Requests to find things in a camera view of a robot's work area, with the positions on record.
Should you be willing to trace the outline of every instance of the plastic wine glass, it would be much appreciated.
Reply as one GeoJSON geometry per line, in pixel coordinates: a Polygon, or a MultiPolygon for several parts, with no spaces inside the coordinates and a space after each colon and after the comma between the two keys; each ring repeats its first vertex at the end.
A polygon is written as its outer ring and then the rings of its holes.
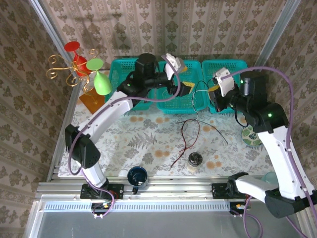
{"type": "Polygon", "coordinates": [[[86,66],[91,71],[96,71],[96,76],[94,79],[94,86],[96,92],[99,95],[107,95],[112,91],[112,85],[107,75],[100,73],[99,69],[102,68],[104,62],[99,58],[91,59],[87,62],[86,66]]]}
{"type": "Polygon", "coordinates": [[[87,66],[85,64],[87,62],[87,60],[84,57],[77,54],[76,50],[78,50],[79,47],[80,47],[80,44],[78,41],[71,41],[71,42],[68,42],[64,46],[64,49],[67,52],[74,52],[74,54],[75,54],[74,61],[73,61],[74,70],[76,71],[78,76],[84,77],[84,76],[86,76],[84,73],[89,75],[91,73],[91,71],[89,69],[87,69],[87,66]]]}

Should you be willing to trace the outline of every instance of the teal plastic basket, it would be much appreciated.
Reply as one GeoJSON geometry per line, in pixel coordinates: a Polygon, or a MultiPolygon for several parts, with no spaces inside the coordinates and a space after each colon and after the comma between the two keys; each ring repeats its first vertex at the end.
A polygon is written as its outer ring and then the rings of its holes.
{"type": "MultiPolygon", "coordinates": [[[[113,95],[117,87],[122,83],[131,71],[134,71],[135,61],[138,58],[115,59],[111,63],[109,80],[112,85],[112,92],[105,97],[105,101],[113,95]]],[[[148,94],[148,98],[154,98],[154,90],[148,94]]],[[[147,110],[152,102],[140,101],[132,110],[147,110]]]]}
{"type": "MultiPolygon", "coordinates": [[[[229,70],[230,73],[234,73],[236,71],[247,68],[247,63],[240,59],[212,59],[205,60],[202,64],[203,67],[203,75],[204,81],[207,83],[210,79],[212,79],[213,74],[216,73],[221,68],[225,67],[229,70]]],[[[240,76],[233,76],[233,80],[239,86],[240,85],[240,76]]],[[[213,81],[209,81],[209,88],[214,86],[213,81]]],[[[218,113],[213,105],[211,105],[210,100],[208,99],[208,107],[210,108],[211,113],[218,113]]],[[[220,113],[233,113],[234,110],[231,108],[227,108],[222,110],[220,113]]]]}
{"type": "MultiPolygon", "coordinates": [[[[203,80],[202,67],[199,61],[185,60],[185,65],[188,67],[186,72],[180,75],[180,80],[185,82],[192,82],[197,85],[200,80],[203,80]]],[[[162,72],[166,64],[165,61],[161,61],[159,64],[159,70],[162,72]]],[[[204,84],[200,83],[197,90],[203,90],[204,84]]],[[[157,99],[166,99],[171,97],[166,88],[160,88],[157,90],[157,99]]],[[[158,109],[162,110],[165,114],[193,114],[195,110],[192,104],[193,92],[183,97],[176,97],[173,100],[166,103],[157,103],[158,109]]],[[[197,111],[205,109],[207,107],[206,92],[197,92],[194,98],[194,105],[197,111]]]]}

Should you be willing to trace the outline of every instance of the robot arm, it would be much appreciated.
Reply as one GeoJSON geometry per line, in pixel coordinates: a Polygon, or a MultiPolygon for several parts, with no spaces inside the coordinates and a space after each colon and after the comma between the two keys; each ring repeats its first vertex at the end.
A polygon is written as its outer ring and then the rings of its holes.
{"type": "MultiPolygon", "coordinates": [[[[167,54],[166,57],[177,72],[181,72],[185,69],[185,64],[182,59],[173,57],[170,54],[167,54]]],[[[135,63],[135,71],[127,76],[126,80],[119,85],[117,91],[114,92],[111,98],[97,112],[77,127],[70,124],[65,129],[66,150],[69,151],[79,131],[81,131],[92,118],[98,115],[98,118],[85,130],[85,134],[79,137],[71,155],[82,167],[83,173],[94,186],[106,188],[108,185],[108,180],[98,163],[101,154],[95,144],[114,121],[131,110],[140,100],[126,99],[113,104],[107,110],[104,110],[104,108],[119,98],[126,98],[128,96],[146,97],[148,92],[153,88],[166,87],[169,94],[176,91],[177,86],[175,86],[172,80],[174,73],[171,66],[167,64],[164,68],[164,72],[156,72],[156,66],[157,62],[153,55],[140,55],[135,63]]],[[[182,82],[178,96],[189,94],[193,86],[195,85],[182,82]]]]}
{"type": "MultiPolygon", "coordinates": [[[[247,123],[253,127],[265,146],[279,183],[279,186],[269,184],[242,172],[229,177],[227,185],[230,193],[244,193],[257,198],[264,202],[277,218],[305,209],[309,203],[287,153],[285,140],[288,120],[279,104],[267,101],[266,76],[254,71],[241,73],[239,88],[233,82],[233,78],[222,81],[221,77],[226,75],[228,75],[226,69],[221,69],[215,74],[213,81],[217,85],[209,90],[210,100],[218,112],[231,107],[244,114],[247,123]]],[[[308,193],[316,204],[317,192],[307,179],[292,141],[291,151],[308,193]]]]}

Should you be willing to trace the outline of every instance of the black mug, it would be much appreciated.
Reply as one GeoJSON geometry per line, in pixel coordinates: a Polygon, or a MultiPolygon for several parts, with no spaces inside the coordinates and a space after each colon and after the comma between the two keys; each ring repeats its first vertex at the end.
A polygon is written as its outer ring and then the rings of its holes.
{"type": "Polygon", "coordinates": [[[128,172],[128,181],[133,185],[132,193],[137,194],[139,188],[145,187],[148,183],[148,173],[140,166],[131,168],[128,172]]]}

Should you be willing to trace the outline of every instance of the orange base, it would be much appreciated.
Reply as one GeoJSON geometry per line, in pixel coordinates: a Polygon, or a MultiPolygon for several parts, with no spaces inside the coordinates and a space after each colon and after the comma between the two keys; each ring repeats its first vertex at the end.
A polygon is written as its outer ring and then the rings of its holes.
{"type": "Polygon", "coordinates": [[[99,108],[105,104],[105,97],[99,95],[95,89],[92,89],[88,92],[90,95],[82,95],[79,97],[79,99],[85,104],[85,106],[88,108],[88,110],[94,114],[96,111],[98,111],[99,108]]]}

